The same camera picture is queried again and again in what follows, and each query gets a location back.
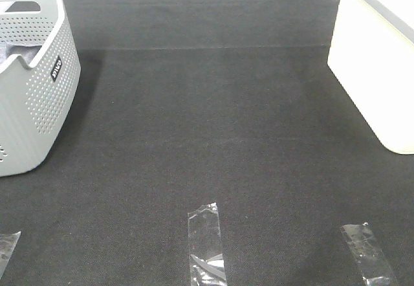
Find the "grey towel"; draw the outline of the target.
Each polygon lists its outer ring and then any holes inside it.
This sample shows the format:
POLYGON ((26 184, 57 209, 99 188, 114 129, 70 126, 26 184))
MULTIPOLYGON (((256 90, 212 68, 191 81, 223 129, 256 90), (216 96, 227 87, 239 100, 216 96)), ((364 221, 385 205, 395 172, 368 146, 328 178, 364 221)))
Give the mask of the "grey towel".
POLYGON ((38 51, 41 45, 16 45, 12 43, 1 43, 1 63, 4 63, 11 55, 17 54, 23 57, 25 62, 29 64, 38 51))

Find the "black table mat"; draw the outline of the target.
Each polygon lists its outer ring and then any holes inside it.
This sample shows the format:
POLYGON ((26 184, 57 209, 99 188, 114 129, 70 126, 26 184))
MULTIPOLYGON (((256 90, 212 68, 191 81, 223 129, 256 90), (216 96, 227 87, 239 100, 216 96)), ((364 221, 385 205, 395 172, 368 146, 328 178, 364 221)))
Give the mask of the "black table mat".
POLYGON ((327 66, 339 0, 64 0, 81 63, 42 165, 1 179, 2 285, 188 285, 217 203, 230 285, 361 285, 369 223, 413 284, 413 157, 327 66))

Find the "middle clear tape strip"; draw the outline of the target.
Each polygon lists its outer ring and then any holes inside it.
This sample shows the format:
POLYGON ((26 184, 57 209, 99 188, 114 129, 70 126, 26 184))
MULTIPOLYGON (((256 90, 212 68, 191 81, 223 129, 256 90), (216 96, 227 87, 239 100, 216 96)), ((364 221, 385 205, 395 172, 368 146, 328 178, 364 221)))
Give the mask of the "middle clear tape strip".
POLYGON ((188 254, 191 285, 227 285, 216 203, 188 213, 188 254))

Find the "clear tape strip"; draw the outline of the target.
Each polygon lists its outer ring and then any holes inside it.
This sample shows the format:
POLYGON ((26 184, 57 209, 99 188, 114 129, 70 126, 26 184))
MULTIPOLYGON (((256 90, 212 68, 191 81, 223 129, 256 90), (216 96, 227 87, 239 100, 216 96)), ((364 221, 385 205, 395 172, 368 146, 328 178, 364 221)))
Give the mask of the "clear tape strip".
POLYGON ((400 285, 368 223, 343 225, 340 230, 365 285, 400 285))
POLYGON ((0 234, 0 278, 3 277, 20 235, 21 232, 15 234, 0 234))
POLYGON ((188 254, 191 285, 227 285, 216 203, 188 213, 188 254))

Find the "grey perforated laundry basket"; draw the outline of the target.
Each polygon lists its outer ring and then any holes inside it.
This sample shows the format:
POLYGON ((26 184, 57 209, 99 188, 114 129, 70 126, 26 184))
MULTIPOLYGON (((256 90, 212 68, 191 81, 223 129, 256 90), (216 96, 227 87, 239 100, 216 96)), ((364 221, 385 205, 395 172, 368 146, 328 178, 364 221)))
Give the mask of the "grey perforated laundry basket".
POLYGON ((1 63, 1 176, 39 166, 71 108, 81 66, 63 0, 33 2, 37 11, 1 13, 1 43, 41 45, 27 64, 14 54, 1 63))

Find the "cream plastic storage bin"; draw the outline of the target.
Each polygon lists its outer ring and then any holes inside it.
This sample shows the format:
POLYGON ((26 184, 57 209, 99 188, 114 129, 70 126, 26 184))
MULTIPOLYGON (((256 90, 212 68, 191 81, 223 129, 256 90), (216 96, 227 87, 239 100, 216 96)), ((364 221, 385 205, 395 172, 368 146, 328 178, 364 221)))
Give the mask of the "cream plastic storage bin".
POLYGON ((339 0, 327 64, 380 143, 413 154, 413 0, 339 0))

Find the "right clear tape strip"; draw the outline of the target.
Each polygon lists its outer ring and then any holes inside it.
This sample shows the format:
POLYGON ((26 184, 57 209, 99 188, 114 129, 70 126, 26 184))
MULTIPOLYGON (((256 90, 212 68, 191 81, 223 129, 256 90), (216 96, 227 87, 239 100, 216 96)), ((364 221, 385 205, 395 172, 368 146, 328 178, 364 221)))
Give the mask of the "right clear tape strip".
POLYGON ((400 285, 368 223, 343 225, 340 230, 365 285, 400 285))

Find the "left clear tape strip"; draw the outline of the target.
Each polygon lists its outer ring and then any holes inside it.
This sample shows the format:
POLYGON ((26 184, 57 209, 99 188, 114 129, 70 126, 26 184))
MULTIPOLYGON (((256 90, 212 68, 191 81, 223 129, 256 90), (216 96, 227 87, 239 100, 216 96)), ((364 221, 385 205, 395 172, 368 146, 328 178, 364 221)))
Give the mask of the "left clear tape strip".
POLYGON ((0 234, 0 278, 3 277, 20 235, 21 232, 15 234, 0 234))

